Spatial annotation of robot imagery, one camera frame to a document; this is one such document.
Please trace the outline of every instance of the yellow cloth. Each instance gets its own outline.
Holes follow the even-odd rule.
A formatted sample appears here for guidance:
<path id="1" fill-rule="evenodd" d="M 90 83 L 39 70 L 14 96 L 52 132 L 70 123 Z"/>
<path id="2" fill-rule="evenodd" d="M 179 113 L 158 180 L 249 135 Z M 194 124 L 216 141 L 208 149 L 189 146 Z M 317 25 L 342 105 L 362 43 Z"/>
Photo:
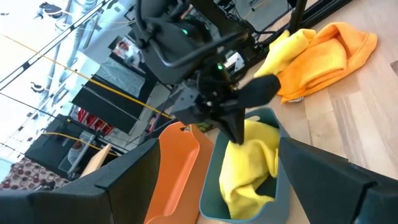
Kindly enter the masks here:
<path id="1" fill-rule="evenodd" d="M 277 177 L 279 130 L 245 120 L 244 143 L 229 142 L 220 174 L 220 189 L 232 219 L 250 219 L 266 202 L 274 199 L 257 195 L 256 189 L 269 175 Z"/>
<path id="2" fill-rule="evenodd" d="M 319 33 L 285 31 L 270 44 L 270 52 L 254 77 L 275 74 L 282 103 L 315 93 L 362 67 L 376 48 L 376 34 L 345 22 L 333 22 Z"/>

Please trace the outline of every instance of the bin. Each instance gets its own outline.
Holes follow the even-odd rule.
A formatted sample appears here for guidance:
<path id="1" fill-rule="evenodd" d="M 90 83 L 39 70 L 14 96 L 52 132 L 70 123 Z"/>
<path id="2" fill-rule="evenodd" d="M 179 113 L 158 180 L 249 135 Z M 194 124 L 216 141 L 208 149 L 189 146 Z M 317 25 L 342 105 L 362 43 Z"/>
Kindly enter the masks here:
<path id="1" fill-rule="evenodd" d="M 159 177 L 144 223 L 195 224 L 213 143 L 180 122 L 168 126 L 159 143 Z"/>
<path id="2" fill-rule="evenodd" d="M 246 118 L 253 116 L 258 116 L 259 122 L 279 128 L 280 138 L 289 136 L 271 109 L 262 108 L 246 114 Z M 227 223 L 285 223 L 289 217 L 290 183 L 280 159 L 277 178 L 269 177 L 256 191 L 260 195 L 272 196 L 275 200 L 267 202 L 260 212 L 249 220 L 231 219 L 227 204 L 221 196 L 219 182 L 228 141 L 229 139 L 223 133 L 217 136 L 200 198 L 201 214 L 207 219 Z"/>

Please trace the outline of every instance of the wooden table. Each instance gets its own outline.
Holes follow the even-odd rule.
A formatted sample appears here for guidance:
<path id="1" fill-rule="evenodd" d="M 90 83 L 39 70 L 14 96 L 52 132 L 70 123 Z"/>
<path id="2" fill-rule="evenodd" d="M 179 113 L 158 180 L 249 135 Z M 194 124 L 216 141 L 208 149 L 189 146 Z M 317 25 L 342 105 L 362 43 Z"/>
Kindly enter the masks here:
<path id="1" fill-rule="evenodd" d="M 84 177 L 85 175 L 88 175 L 96 170 L 98 170 L 102 164 L 104 163 L 104 160 L 106 156 L 108 155 L 109 151 L 111 150 L 112 145 L 108 144 L 106 145 L 103 149 L 98 151 L 88 162 L 86 168 L 83 170 L 81 173 L 80 177 Z"/>
<path id="2" fill-rule="evenodd" d="M 376 33 L 377 48 L 363 68 L 300 103 L 281 105 L 280 97 L 276 97 L 268 105 L 292 138 L 394 179 L 398 179 L 397 12 L 396 0 L 354 0 L 317 24 L 315 30 L 330 22 L 345 21 Z M 289 16 L 282 18 L 274 27 L 288 20 Z M 250 69 L 242 85 L 252 79 L 261 64 Z M 209 137 L 215 140 L 216 134 L 212 131 Z M 197 223 L 221 224 L 203 217 Z M 293 189 L 287 223 L 309 223 Z"/>

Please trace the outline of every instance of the orange cloth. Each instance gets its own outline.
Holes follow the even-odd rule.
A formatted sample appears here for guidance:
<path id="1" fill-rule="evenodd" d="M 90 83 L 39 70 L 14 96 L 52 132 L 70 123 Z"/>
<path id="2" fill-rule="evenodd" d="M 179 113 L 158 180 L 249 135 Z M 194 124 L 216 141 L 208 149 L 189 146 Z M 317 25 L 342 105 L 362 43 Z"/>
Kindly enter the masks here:
<path id="1" fill-rule="evenodd" d="M 276 74 L 282 85 L 278 92 L 282 103 L 315 93 L 341 80 L 362 67 L 377 45 L 376 34 L 356 30 L 345 22 L 328 24 L 312 39 L 311 35 L 306 35 L 305 40 L 309 42 L 308 47 Z M 261 75 L 267 75 L 267 72 L 263 70 Z"/>

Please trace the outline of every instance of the gray plastic bin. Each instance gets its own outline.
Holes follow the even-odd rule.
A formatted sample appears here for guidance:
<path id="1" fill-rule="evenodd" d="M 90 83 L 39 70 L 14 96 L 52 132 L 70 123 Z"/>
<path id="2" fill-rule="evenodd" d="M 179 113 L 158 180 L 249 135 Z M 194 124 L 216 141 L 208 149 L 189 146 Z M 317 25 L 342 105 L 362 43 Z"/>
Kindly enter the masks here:
<path id="1" fill-rule="evenodd" d="M 246 114 L 246 118 L 252 116 L 258 116 L 260 122 L 279 128 L 280 137 L 289 136 L 270 108 L 262 108 Z M 257 190 L 259 195 L 274 197 L 275 201 L 266 203 L 260 212 L 250 220 L 231 219 L 228 207 L 221 196 L 219 183 L 228 141 L 223 133 L 219 133 L 201 193 L 200 213 L 205 218 L 227 223 L 285 223 L 289 217 L 290 183 L 280 159 L 278 177 L 276 179 L 269 177 Z"/>

